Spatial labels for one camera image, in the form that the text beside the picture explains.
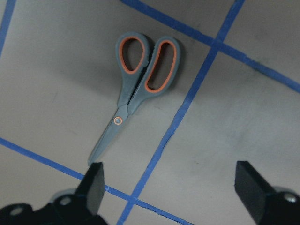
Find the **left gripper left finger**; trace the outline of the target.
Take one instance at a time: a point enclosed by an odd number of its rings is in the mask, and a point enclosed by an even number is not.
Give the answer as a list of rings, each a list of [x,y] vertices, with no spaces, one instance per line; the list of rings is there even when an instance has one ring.
[[[75,190],[75,196],[83,199],[87,210],[96,215],[105,192],[105,177],[102,162],[92,163]]]

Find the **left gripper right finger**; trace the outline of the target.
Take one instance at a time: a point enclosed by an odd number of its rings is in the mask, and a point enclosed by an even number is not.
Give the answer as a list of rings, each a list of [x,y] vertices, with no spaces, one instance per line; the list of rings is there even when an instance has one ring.
[[[254,222],[260,224],[274,188],[248,161],[237,161],[234,188]]]

